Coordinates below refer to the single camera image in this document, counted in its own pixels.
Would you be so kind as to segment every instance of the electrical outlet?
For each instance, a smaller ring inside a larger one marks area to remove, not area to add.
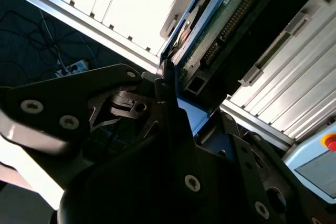
[[[57,77],[69,76],[74,73],[81,73],[89,70],[89,64],[85,60],[80,60],[66,67],[69,72],[64,69],[56,71]]]

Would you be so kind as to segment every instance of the electronic component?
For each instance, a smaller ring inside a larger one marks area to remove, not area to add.
[[[89,64],[85,60],[80,60],[66,67],[68,72],[65,72],[64,69],[60,69],[55,72],[57,77],[68,76],[74,73],[81,73],[89,70]]]
[[[180,94],[213,111],[239,88],[239,80],[307,1],[223,0],[186,59],[179,64]],[[264,57],[262,65],[270,57]]]

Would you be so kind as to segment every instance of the blue panel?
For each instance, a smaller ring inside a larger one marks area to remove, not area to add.
[[[315,134],[311,138],[302,142],[299,146],[297,146],[292,153],[290,153],[287,157],[285,157],[284,162],[289,167],[289,169],[296,175],[296,177],[312,192],[316,195],[320,196],[326,202],[330,204],[336,204],[336,199],[333,199],[324,191],[322,191],[318,186],[313,184],[310,180],[303,177],[299,172],[297,172],[297,168],[309,163],[310,161],[315,160],[322,154],[328,152],[327,147],[321,144],[321,139],[324,135],[328,133],[336,132],[336,123],[331,124],[324,130]],[[330,171],[336,177],[335,170]]]
[[[177,99],[177,102],[178,106],[187,112],[191,130],[193,131],[193,135],[196,135],[196,133],[208,121],[208,113],[179,98]]]
[[[224,150],[227,159],[230,161],[235,160],[230,137],[228,134],[223,134],[220,129],[217,129],[212,136],[205,141],[202,147],[213,153],[219,153],[221,150]]]

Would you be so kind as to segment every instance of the black metal bracket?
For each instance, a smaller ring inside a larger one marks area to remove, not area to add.
[[[234,119],[217,111],[198,143],[235,165],[241,207],[260,223],[336,223],[257,133],[239,137]]]
[[[140,74],[127,65],[105,67],[8,89],[2,110],[18,123],[65,141],[67,147],[55,151],[64,154],[78,150],[95,126],[115,122],[119,116],[104,109],[108,97],[135,90],[141,81]],[[33,149],[46,144],[34,139],[31,143],[11,141]],[[55,150],[60,148],[57,141],[48,145]]]

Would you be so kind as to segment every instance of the green circuit board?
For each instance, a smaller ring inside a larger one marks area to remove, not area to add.
[[[187,59],[180,68],[180,81],[182,81],[191,68],[201,59],[212,61],[217,53],[218,44],[216,38],[219,34],[225,40],[235,25],[244,14],[244,9],[248,8],[253,0],[223,0],[204,31],[189,52]]]

